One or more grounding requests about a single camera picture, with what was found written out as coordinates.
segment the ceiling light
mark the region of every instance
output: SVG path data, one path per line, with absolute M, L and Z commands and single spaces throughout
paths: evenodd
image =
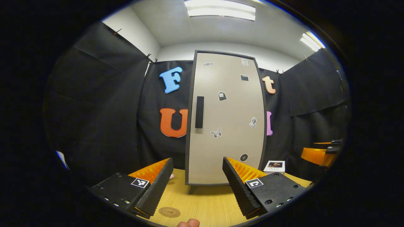
M 300 39 L 300 42 L 306 44 L 308 47 L 310 47 L 312 50 L 314 50 L 316 52 L 319 50 L 319 48 L 316 48 L 315 46 L 313 46 L 313 44 L 311 44 L 307 39 L 305 39 L 303 37 Z
M 325 48 L 324 44 L 311 32 L 306 32 L 306 34 L 312 38 L 321 48 Z
M 227 0 L 184 1 L 190 17 L 224 16 L 255 21 L 255 7 Z
M 311 32 L 303 33 L 300 41 L 302 43 L 306 44 L 308 47 L 310 47 L 314 51 L 318 51 L 321 48 L 325 48 L 323 43 Z

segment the orange letter u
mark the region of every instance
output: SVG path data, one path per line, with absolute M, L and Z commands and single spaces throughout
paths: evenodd
M 171 128 L 171 119 L 173 114 L 175 113 L 174 109 L 171 108 L 163 108 L 160 110 L 161 113 L 161 122 L 160 122 L 160 130 L 161 132 L 168 137 L 182 137 L 187 133 L 187 119 L 188 119 L 188 110 L 181 109 L 179 113 L 182 115 L 181 120 L 181 128 L 179 130 L 174 130 Z

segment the finger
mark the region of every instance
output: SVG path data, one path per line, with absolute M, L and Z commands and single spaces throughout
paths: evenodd
M 177 227 L 193 227 L 193 226 L 190 226 L 188 223 L 182 221 L 178 223 Z
M 189 220 L 188 220 L 188 224 L 189 224 L 191 227 L 199 227 L 200 222 L 199 222 L 198 220 L 196 220 L 196 219 L 189 219 Z

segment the ceiling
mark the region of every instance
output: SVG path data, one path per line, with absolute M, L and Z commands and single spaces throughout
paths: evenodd
M 234 42 L 275 50 L 298 60 L 314 53 L 300 42 L 308 29 L 282 9 L 259 0 L 255 21 L 230 17 L 189 17 L 184 0 L 143 0 L 131 5 L 161 47 L 191 42 Z

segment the butterfly sticker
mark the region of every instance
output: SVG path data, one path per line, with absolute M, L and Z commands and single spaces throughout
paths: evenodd
M 217 132 L 215 131 L 210 131 L 210 133 L 213 135 L 213 137 L 217 138 L 217 136 L 222 136 L 222 128 L 218 128 Z

